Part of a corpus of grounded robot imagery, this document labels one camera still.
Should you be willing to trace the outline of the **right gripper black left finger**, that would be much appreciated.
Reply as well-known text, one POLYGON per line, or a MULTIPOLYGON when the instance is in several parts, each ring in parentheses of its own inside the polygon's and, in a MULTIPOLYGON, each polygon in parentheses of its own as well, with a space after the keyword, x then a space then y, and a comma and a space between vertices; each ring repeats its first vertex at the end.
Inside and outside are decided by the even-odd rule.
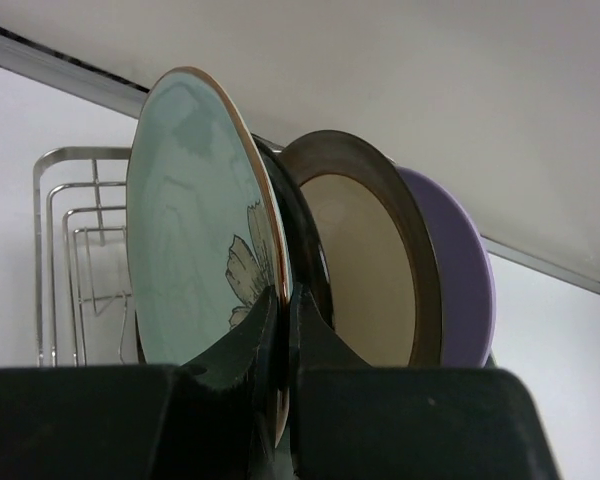
POLYGON ((164 424, 165 478, 274 478, 277 320, 268 287, 238 326, 177 368, 164 424))

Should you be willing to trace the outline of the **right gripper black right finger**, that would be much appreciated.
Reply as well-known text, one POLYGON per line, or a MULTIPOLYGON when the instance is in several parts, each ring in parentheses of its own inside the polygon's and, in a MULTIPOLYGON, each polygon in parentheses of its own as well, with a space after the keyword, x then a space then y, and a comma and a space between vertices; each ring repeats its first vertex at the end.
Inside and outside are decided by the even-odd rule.
POLYGON ((350 458, 364 411, 350 395, 369 370, 324 321, 310 289, 296 284, 289 310, 289 420, 297 478, 356 476, 350 458))

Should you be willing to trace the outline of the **striped rim beige plate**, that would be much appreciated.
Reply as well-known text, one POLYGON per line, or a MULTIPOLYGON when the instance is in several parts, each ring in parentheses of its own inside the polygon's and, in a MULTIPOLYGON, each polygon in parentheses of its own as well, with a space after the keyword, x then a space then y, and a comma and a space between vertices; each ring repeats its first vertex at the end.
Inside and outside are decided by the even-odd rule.
POLYGON ((259 136, 252 139, 269 174, 289 253, 292 283, 308 287, 324 322, 333 328, 334 309, 324 250, 309 206, 277 154, 259 136))

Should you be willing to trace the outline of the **brown rimmed deep plate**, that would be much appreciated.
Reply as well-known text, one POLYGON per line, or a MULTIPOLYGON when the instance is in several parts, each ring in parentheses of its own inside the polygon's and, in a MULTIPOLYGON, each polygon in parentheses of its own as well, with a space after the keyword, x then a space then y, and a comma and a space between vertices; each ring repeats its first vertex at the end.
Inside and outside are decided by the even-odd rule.
POLYGON ((315 221, 336 335, 374 367, 437 367, 444 315, 437 259, 393 163, 350 133, 315 131, 279 159, 315 221))

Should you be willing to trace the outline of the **round light green plate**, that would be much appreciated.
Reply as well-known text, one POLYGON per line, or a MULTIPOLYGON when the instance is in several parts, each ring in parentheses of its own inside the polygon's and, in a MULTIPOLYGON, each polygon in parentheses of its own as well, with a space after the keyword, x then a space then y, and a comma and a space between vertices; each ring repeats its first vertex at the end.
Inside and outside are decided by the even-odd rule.
POLYGON ((126 175, 126 242, 145 359, 183 366, 273 287, 291 299, 284 226, 261 155, 208 73, 178 67, 150 91, 126 175))

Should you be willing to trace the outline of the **purple round plate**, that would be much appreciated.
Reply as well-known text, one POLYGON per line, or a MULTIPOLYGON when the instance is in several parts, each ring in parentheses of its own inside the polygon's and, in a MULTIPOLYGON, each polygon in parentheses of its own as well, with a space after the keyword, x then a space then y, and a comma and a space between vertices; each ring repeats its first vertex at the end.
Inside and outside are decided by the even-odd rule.
POLYGON ((415 170, 397 168, 423 215, 436 256, 444 316, 442 365, 482 368, 496 321, 495 282, 482 237, 444 187, 415 170))

